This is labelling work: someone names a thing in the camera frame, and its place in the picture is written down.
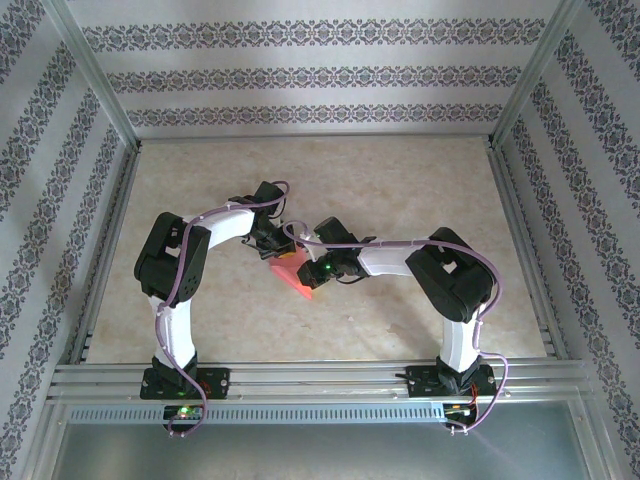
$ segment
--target metal bar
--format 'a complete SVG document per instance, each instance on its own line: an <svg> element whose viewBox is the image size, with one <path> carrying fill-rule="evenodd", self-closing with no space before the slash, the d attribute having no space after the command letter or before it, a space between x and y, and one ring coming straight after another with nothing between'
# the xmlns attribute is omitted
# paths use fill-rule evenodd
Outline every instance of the metal bar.
<svg viewBox="0 0 640 480"><path fill-rule="evenodd" d="M123 162L128 163L123 165L125 168L124 178L122 180L123 190L114 192L117 195L115 199L115 207L113 217L109 225L107 232L107 239L104 245L104 254L100 258L100 263L97 266L97 282L92 288L89 298L89 305L86 310L86 315L81 320L78 335L76 336L75 344L69 361L71 363L78 363L82 359L84 346L87 338L87 333L94 329L96 321L98 320L98 313L100 312L100 305L102 304L102 297L107 287L107 279L109 277L109 270L111 269L111 263L113 262L113 256L116 252L116 245L118 244L118 238L120 237L120 231L122 230L122 224L124 223L124 216L127 211L127 205L129 203L129 197L131 196L131 190L133 189L133 181L136 177L136 169L138 168L138 162L140 160L140 150L137 147L131 147L129 149L130 157L125 157Z"/></svg>
<svg viewBox="0 0 640 480"><path fill-rule="evenodd" d="M618 457L616 456L616 452L611 444L609 431L607 430L602 414L597 407L596 397L581 397L580 400L580 405L583 408L583 412L586 414L585 418L589 422L590 432L596 442L596 451L600 453L600 458L603 462L606 475L608 475L606 478L610 478L611 480L623 480L625 477L622 474Z"/></svg>
<svg viewBox="0 0 640 480"><path fill-rule="evenodd" d="M71 408L69 423L99 425L158 425L161 405L91 405ZM440 402L422 404L380 403L362 405L229 405L218 404L207 412L204 423L214 425L433 423L445 419ZM180 423L194 423L194 419Z"/></svg>
<svg viewBox="0 0 640 480"><path fill-rule="evenodd" d="M587 464L589 476L591 478L610 480L611 476L606 471L604 460L598 448L598 442L596 441L595 432L587 415L584 403L578 398L571 400L568 404L576 436L582 449L582 455Z"/></svg>
<svg viewBox="0 0 640 480"><path fill-rule="evenodd" d="M526 230L523 213L518 207L513 184L505 171L506 165L502 152L499 149L493 148L491 145L487 145L487 155L489 157L491 170L493 171L493 178L496 182L498 194L502 201L502 208L507 219L507 224L509 225L511 236L515 243L522 273L524 274L524 279L529 294L531 295L534 313L538 322L548 329L556 357L560 360L568 359L569 355L562 340L560 328L558 327L557 319L551 307L551 301L544 286L542 273L538 268L533 245Z"/></svg>
<svg viewBox="0 0 640 480"><path fill-rule="evenodd" d="M496 368L502 365L499 360L487 360L485 363ZM433 359L427 360L309 360L299 362L200 362L198 365L202 368L216 368L224 367L230 368L235 371L241 370L356 370L356 369L398 369L404 368L407 365L435 365L436 362ZM553 358L547 357L532 357L532 358L510 358L509 367L512 369L521 367L536 367L536 368L565 368L571 371L580 369L584 365L583 360L563 360L561 362ZM102 372L114 372L116 370L121 371L140 371L145 368L149 368L150 364L147 363L84 363L82 365L58 365L55 372L71 371L71 372L90 372L90 371L102 371Z"/></svg>
<svg viewBox="0 0 640 480"><path fill-rule="evenodd" d="M404 380L396 377L396 374L403 373L403 368L380 369L380 370L243 370L232 368L232 382L234 384L245 383L326 383L326 382L377 382L377 383L402 383ZM83 384L90 383L140 383L142 379L143 369L135 370L115 370L103 371L56 371L51 385L58 384ZM497 376L502 375L502 368L496 366L494 372ZM513 373L509 376L510 380L517 379L566 379L566 378L582 378L582 372L579 369L567 370L566 368L541 367L514 368Z"/></svg>
<svg viewBox="0 0 640 480"><path fill-rule="evenodd" d="M433 397L409 399L403 379L409 364L427 362L301 362L282 364L206 364L231 369L228 399L216 403L380 403L446 401L468 398ZM148 365L60 365L54 372L47 403L153 403L139 398L140 383ZM541 359L513 359L512 376L501 401L569 399L576 391L590 394L582 362ZM496 377L502 369L496 366ZM482 397L481 402L488 401ZM164 402L184 403L181 401Z"/></svg>
<svg viewBox="0 0 640 480"><path fill-rule="evenodd" d="M531 55L527 66L513 89L513 93L507 100L500 118L498 118L498 123L492 134L494 147L499 147L503 144L516 118L518 118L526 104L533 87L538 83L544 67L551 59L554 50L582 4L582 0L560 0L547 28L542 32L533 55Z"/></svg>
<svg viewBox="0 0 640 480"><path fill-rule="evenodd" d="M426 138L478 138L486 136L486 132L478 133L423 133L423 132L402 132L402 131L376 131L376 132L280 132L266 135L224 135L224 136L207 136L207 137L155 137L145 138L145 145L174 145L176 143L221 143L221 142L252 142L252 141L282 141L282 140L304 140L304 139L340 139L345 137L370 137L375 141L377 137L426 137Z"/></svg>
<svg viewBox="0 0 640 480"><path fill-rule="evenodd" d="M48 428L51 426L51 419L54 409L60 409L60 406L45 405L38 419L38 426L33 435L33 443L29 449L29 455L22 473L22 477L25 479L33 479L36 466L41 461L40 453L45 445L45 436Z"/></svg>
<svg viewBox="0 0 640 480"><path fill-rule="evenodd" d="M43 435L41 442L42 448L35 452L37 460L31 474L33 480L50 479L53 477L53 471L58 459L58 453L64 438L64 432L67 427L67 406L59 404L53 407L51 416L47 422L47 429Z"/></svg>
<svg viewBox="0 0 640 480"><path fill-rule="evenodd" d="M87 43L87 39L73 18L66 0L41 0L41 3L69 51L73 54L89 86L100 100L100 104L107 112L111 123L127 146L137 147L139 139L133 130L129 117L120 105L109 80L107 80Z"/></svg>

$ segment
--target beige floor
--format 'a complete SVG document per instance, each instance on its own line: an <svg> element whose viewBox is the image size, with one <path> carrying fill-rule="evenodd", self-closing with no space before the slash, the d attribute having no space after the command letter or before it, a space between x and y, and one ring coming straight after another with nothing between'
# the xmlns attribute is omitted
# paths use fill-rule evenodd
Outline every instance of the beige floor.
<svg viewBox="0 0 640 480"><path fill-rule="evenodd" d="M89 361L153 355L153 318L133 266L159 213L197 214L278 179L292 185L285 218L310 226L334 215L359 238L387 240L453 228L505 278L482 348L544 355L482 141L351 137L144 145ZM332 282L309 301L239 240L209 253L192 309L202 361L432 358L441 325L413 278Z"/></svg>

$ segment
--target wall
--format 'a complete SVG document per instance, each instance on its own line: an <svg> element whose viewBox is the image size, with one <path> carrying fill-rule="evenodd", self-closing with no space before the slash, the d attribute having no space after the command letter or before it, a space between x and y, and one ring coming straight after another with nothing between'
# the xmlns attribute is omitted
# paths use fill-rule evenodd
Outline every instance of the wall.
<svg viewBox="0 0 640 480"><path fill-rule="evenodd" d="M77 0L141 138L491 133L557 0Z"/></svg>
<svg viewBox="0 0 640 480"><path fill-rule="evenodd" d="M640 477L640 12L586 2L504 144L565 344Z"/></svg>
<svg viewBox="0 0 640 480"><path fill-rule="evenodd" d="M37 0L0 1L0 478L24 467L93 282L124 145Z"/></svg>

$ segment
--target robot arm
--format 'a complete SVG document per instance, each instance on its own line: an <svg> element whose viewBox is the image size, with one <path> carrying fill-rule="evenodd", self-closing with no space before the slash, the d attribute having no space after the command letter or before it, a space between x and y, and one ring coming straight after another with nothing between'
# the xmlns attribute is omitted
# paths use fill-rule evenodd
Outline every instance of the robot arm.
<svg viewBox="0 0 640 480"><path fill-rule="evenodd" d="M261 258L295 251L295 244L282 233L282 227L270 221L278 205L252 210L256 203L268 202L282 197L283 192L274 184L263 182L255 195L234 197L227 206L247 205L244 209L234 209L202 218L190 230L187 240L187 253L184 273L178 287L178 293L171 305L162 309L153 368L158 375L187 391L190 386L178 373L167 357L169 354L177 365L192 378L197 373L197 353L191 338L191 298L202 279L204 263L208 250L234 237L255 240L253 248L260 252ZM184 231L188 222L195 217L179 217L172 213L162 213L147 238L136 262L134 275L142 284L142 291L149 296L154 314L158 314L160 305L169 297L177 275L178 252L182 245Z"/></svg>
<svg viewBox="0 0 640 480"><path fill-rule="evenodd" d="M324 243L358 243L336 219L329 218L314 230ZM430 240L469 246L448 228L440 228ZM370 238L360 243L368 243ZM298 271L300 281L317 288L343 275L361 278L377 275L413 276L444 317L444 335L437 358L443 386L451 393L466 391L478 366L473 345L476 319L491 296L494 279L478 260L452 249L434 246L398 248L330 249Z"/></svg>

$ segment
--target wallpaper border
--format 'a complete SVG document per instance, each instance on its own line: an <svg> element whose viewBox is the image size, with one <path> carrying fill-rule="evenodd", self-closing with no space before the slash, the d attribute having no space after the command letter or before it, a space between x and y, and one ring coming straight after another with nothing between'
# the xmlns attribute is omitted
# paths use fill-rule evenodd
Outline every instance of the wallpaper border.
<svg viewBox="0 0 640 480"><path fill-rule="evenodd" d="M640 82L640 11L630 0L589 0L587 5Z"/></svg>
<svg viewBox="0 0 640 480"><path fill-rule="evenodd" d="M636 283L635 275L629 272L631 264L618 245L618 237L612 232L613 225L608 220L608 214L602 207L597 190L592 186L580 152L571 139L567 124L546 83L540 82L536 86L531 92L531 101L557 155L578 210L582 213L595 253L600 257L605 277L616 295L616 303L628 322L630 334L636 339L636 348L640 349L640 286Z"/></svg>
<svg viewBox="0 0 640 480"><path fill-rule="evenodd" d="M517 66L353 66L235 68L109 73L124 93L348 87L513 87Z"/></svg>
<svg viewBox="0 0 640 480"><path fill-rule="evenodd" d="M82 29L95 53L327 45L532 45L541 18L332 19L110 25Z"/></svg>
<svg viewBox="0 0 640 480"><path fill-rule="evenodd" d="M67 137L60 148L58 158L41 198L38 200L33 220L27 226L27 233L23 237L13 261L13 270L9 271L6 285L2 287L0 298L0 360L4 359L4 350L11 342L11 331L15 328L15 321L20 317L22 304L31 288L31 280L35 278L36 269L40 265L40 256L49 241L53 231L53 224L58 217L69 184L73 178L75 166L80 156L91 128L95 122L100 104L91 89L88 89L76 111L73 123Z"/></svg>
<svg viewBox="0 0 640 480"><path fill-rule="evenodd" d="M625 390L626 383L620 379L620 366L615 361L611 342L603 333L604 327L600 322L600 315L593 305L582 267L576 258L573 244L567 235L564 221L546 180L538 153L521 116L512 129L512 136L527 171L540 214L547 227L547 233L563 272L563 279L574 304L578 322L583 329L587 348L592 355L598 378L602 382L602 388L607 396L607 403L613 412L613 420L618 424L620 440L625 444L625 453L630 457L630 465L634 474L640 475L640 444L637 441L637 432L640 430L638 414L632 411L633 400ZM508 161L505 163L511 172Z"/></svg>
<svg viewBox="0 0 640 480"><path fill-rule="evenodd" d="M55 274L42 318L38 322L38 333L29 348L29 360L24 363L24 371L18 381L15 401L9 407L3 425L2 448L0 449L0 474L11 478L16 454L23 442L22 434L27 430L27 422L34 412L34 402L42 387L42 376L54 347L58 325L66 308L69 291L78 268L80 257L86 246L87 236L93 225L93 217L100 203L100 196L109 176L114 154L120 144L115 128L110 125L100 146L93 172L82 197L80 209L76 213L73 228L69 233L66 249L62 254Z"/></svg>
<svg viewBox="0 0 640 480"><path fill-rule="evenodd" d="M38 0L14 0L2 14L0 22L0 85L22 55L45 11Z"/></svg>
<svg viewBox="0 0 640 480"><path fill-rule="evenodd" d="M613 171L618 175L640 219L640 149L571 32L567 32L560 42L556 59L591 122L602 149L609 154Z"/></svg>
<svg viewBox="0 0 640 480"><path fill-rule="evenodd" d="M129 110L134 127L290 123L493 122L497 104L294 105Z"/></svg>
<svg viewBox="0 0 640 480"><path fill-rule="evenodd" d="M4 220L4 212L11 206L11 198L20 185L26 167L31 163L35 147L40 143L44 127L49 124L51 115L58 105L62 93L67 87L76 62L64 45L56 49L49 60L37 88L29 98L24 115L13 129L13 136L2 150L0 164L0 222Z"/></svg>

